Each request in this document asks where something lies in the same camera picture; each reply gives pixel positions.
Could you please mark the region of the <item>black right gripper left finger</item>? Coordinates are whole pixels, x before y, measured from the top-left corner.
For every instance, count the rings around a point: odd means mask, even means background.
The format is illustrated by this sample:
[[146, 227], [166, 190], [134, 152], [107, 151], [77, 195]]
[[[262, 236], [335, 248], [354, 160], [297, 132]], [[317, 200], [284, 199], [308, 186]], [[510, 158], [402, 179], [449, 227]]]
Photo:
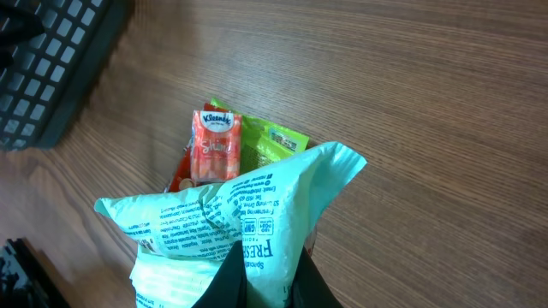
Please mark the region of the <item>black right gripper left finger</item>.
[[237, 241], [193, 308], [246, 308], [247, 276], [242, 242]]

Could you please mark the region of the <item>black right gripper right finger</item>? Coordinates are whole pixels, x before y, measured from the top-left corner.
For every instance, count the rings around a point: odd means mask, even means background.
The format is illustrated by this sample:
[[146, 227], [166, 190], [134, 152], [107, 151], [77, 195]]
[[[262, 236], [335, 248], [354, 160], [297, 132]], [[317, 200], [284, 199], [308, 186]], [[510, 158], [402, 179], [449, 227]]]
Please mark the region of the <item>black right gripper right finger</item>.
[[301, 251], [295, 272], [290, 306], [292, 308], [343, 308], [306, 249]]

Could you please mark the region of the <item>red small juice carton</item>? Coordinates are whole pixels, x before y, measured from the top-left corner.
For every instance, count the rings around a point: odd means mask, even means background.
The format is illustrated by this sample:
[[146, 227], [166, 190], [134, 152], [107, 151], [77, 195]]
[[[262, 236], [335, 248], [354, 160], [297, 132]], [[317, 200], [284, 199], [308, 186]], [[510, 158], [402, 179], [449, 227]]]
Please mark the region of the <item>red small juice carton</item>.
[[241, 123], [241, 116], [234, 113], [194, 111], [190, 171], [194, 182], [229, 181], [240, 174]]

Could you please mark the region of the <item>red Nescafe stick sachet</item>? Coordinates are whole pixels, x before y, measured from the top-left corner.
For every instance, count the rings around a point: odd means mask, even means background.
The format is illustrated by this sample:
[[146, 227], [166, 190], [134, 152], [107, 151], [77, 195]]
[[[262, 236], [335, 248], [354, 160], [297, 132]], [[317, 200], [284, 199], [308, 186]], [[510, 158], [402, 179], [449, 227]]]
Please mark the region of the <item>red Nescafe stick sachet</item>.
[[[230, 112], [228, 108], [221, 103], [204, 104], [204, 110]], [[168, 182], [164, 189], [164, 193], [177, 193], [190, 187], [196, 187], [195, 181], [191, 178], [191, 161], [192, 161], [192, 142], [194, 137], [191, 137], [188, 144], [183, 148], [183, 156], [179, 161], [177, 168], [172, 176], [172, 179]]]

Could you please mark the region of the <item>mint green wipes packet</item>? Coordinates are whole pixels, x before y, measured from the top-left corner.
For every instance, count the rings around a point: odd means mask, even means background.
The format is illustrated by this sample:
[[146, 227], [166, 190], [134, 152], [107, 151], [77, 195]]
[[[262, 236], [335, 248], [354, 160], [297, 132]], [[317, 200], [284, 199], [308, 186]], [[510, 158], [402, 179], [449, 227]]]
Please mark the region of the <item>mint green wipes packet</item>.
[[189, 307], [242, 245], [247, 302], [286, 307], [307, 237], [366, 166], [338, 142], [317, 145], [224, 183], [100, 198], [95, 210], [139, 248], [130, 279], [139, 307]]

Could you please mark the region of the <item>green gummy candy bag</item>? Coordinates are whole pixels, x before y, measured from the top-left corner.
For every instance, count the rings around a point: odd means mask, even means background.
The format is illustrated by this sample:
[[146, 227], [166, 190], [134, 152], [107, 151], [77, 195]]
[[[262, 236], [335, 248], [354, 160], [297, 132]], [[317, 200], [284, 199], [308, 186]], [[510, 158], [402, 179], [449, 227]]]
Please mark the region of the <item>green gummy candy bag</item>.
[[307, 149], [309, 136], [262, 118], [239, 113], [217, 98], [206, 103], [204, 110], [241, 116], [241, 175]]

